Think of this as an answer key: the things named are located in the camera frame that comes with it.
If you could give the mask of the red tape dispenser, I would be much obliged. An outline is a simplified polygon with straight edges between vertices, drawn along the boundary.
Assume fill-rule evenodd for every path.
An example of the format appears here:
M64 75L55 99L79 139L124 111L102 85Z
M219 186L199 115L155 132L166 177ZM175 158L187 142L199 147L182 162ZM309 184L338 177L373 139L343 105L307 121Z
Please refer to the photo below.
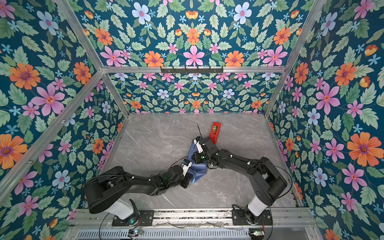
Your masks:
M213 144L216 144L218 142L220 130L221 130L221 124L217 122L213 122L211 131L210 131L210 139L213 142Z

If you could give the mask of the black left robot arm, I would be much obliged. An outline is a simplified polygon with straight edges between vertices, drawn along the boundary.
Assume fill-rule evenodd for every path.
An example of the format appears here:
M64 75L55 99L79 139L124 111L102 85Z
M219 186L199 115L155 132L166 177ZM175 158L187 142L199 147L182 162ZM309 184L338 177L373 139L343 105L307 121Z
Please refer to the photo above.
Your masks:
M192 178L186 166L171 166L164 174L150 177L136 176L117 166L88 180L84 192L90 214L107 212L126 220L136 214L137 207L133 200L122 200L123 195L159 196L170 188L187 188Z

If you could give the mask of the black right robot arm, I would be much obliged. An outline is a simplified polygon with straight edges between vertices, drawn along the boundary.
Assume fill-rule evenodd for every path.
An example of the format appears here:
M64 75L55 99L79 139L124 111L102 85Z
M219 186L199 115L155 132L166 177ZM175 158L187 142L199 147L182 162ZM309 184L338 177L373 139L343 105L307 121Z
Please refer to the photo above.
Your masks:
M268 158L247 159L226 149L218 149L209 137L196 137L192 144L192 162L220 169L228 169L246 176L255 196L246 206L246 212L255 217L271 207L288 187L286 179Z

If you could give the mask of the aluminium horizontal back bar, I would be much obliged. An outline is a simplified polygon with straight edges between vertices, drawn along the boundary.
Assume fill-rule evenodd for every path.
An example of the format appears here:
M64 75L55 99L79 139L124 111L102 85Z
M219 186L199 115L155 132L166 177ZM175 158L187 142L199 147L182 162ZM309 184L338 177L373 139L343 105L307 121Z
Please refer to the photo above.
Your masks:
M221 74L221 73L284 73L285 66L258 67L103 67L106 74L115 73L162 73L162 74Z

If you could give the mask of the aluminium left side bar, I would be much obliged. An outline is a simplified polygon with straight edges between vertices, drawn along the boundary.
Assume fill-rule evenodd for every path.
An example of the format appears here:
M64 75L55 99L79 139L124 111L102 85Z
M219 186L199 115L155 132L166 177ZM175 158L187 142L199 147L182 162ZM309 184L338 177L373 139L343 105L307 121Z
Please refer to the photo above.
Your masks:
M103 76L103 71L96 72L90 81L77 93L73 100L55 118L53 123L42 133L42 135L32 144L28 151L23 155L18 163L1 180L1 205L6 198L16 188L21 178L24 177L31 166L44 152L46 146L53 141L61 128L65 125L77 108L85 101L85 98L96 87Z

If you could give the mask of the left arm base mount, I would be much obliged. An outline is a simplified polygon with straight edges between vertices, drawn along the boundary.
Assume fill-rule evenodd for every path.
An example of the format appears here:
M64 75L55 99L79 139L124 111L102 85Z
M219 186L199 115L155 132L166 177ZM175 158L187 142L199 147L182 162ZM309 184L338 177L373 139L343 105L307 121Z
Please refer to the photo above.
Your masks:
M139 210L136 203L129 199L128 202L118 200L112 205L113 227L149 227L152 226L155 211Z

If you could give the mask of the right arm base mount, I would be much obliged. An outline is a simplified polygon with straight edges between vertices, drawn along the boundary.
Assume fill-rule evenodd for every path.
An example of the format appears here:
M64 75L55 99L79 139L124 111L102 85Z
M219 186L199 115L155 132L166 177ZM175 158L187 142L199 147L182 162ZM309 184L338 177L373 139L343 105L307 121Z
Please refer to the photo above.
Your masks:
M248 208L232 204L232 221L234 226L272 226L273 217L270 208L266 208L259 216Z

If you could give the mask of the black hook rail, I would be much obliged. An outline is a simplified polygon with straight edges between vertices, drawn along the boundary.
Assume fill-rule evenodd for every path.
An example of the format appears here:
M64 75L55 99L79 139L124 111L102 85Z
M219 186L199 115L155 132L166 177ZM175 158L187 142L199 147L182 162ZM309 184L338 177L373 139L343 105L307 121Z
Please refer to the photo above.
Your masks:
M221 74L223 67L160 67L162 74Z

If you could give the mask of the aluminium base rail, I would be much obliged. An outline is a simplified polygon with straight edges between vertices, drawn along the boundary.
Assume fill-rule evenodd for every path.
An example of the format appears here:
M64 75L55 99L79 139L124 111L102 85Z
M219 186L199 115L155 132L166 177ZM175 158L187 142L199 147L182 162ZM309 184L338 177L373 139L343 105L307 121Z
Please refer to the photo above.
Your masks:
M88 210L79 210L70 220L71 227L274 227L307 228L316 227L316 220L308 208L270 208L265 210L256 223L251 225L243 211L233 208L205 209L153 209L141 210L136 221L120 220L106 213L90 214Z

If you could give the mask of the aluminium corner frame post right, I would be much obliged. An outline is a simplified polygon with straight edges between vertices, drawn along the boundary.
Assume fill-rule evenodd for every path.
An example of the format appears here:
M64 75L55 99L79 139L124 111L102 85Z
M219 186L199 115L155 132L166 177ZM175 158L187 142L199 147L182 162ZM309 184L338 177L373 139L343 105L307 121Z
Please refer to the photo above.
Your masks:
M313 1L313 5L309 11L307 19L303 24L301 34L299 35L298 40L295 43L294 48L293 48L293 50L292 50L292 52L291 52L291 54L287 60L287 64L285 66L285 71L283 72L282 76L280 77L280 79L279 79L279 81L278 81L278 83L274 89L274 92L270 98L268 107L264 113L265 119L268 119L270 113L272 112L273 107L275 106L275 103L277 102L277 99L279 97L279 94L281 93L281 91L284 87L285 80L289 77L289 75L290 75L290 73L294 67L294 64L295 64L296 60L298 59L300 52L301 52L302 48L304 47L304 45L307 41L307 38L308 38L312 28L314 27L318 17L321 15L322 9L323 9L324 5L326 4L326 2L327 1L325 1L325 0Z

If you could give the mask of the aluminium corner frame post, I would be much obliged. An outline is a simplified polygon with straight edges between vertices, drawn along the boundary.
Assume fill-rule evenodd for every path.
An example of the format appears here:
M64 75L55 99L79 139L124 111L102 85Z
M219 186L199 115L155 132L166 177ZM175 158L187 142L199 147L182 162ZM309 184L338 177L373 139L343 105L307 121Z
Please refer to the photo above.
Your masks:
M322 9L323 9L324 5L326 4L326 2L327 1L325 1L325 0L313 1L313 5L309 11L307 19L303 24L301 34L299 35L298 40L295 43L294 48L293 48L293 50L292 50L292 52L291 52L291 54L287 60L287 64L285 66L285 71L283 72L282 76L280 77L280 79L279 79L279 81L278 81L278 83L274 89L274 92L270 98L268 107L264 113L265 119L268 119L270 113L272 112L273 107L275 106L275 103L277 102L277 99L279 97L279 94L281 93L281 91L284 87L285 80L289 77L289 75L290 75L290 73L294 67L294 64L295 64L296 60L298 59L300 52L301 52L302 48L304 47L304 45L307 41L307 38L308 38L312 28L314 27L318 17L321 15Z
M80 44L82 45L83 49L85 50L86 54L88 55L92 64L94 65L96 70L95 74L101 74L100 79L104 81L107 88L110 90L110 93L113 96L116 104L119 106L120 110L122 111L123 116L125 118L128 118L129 111L126 105L124 104L124 101L121 95L119 94L116 86L114 85L110 75L105 71L106 67L102 63L95 48L92 46L88 36L86 35L83 29L83 26L78 20L70 3L68 1L56 1L56 4L58 5L58 8L62 12L63 16L65 17L68 24L70 25L72 31L76 35L77 39L79 40Z

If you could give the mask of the aluminium corner frame post left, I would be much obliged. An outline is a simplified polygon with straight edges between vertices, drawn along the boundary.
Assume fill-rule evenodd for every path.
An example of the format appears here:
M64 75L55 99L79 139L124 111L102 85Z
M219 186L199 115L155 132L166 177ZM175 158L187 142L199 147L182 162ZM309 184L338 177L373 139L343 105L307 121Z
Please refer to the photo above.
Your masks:
M119 94L116 86L114 85L110 75L105 71L106 67L102 63L95 48L92 46L88 36L86 35L83 29L83 26L78 20L70 3L68 1L56 1L56 4L58 5L58 8L62 12L63 16L65 17L68 24L70 25L72 31L76 35L77 39L79 40L80 44L82 45L83 49L85 50L86 54L88 55L92 64L94 65L96 70L95 74L101 74L100 79L104 81L107 88L110 90L110 93L113 96L116 104L119 106L120 110L122 111L123 116L125 118L128 118L129 111L126 105L124 104L124 101L121 95Z

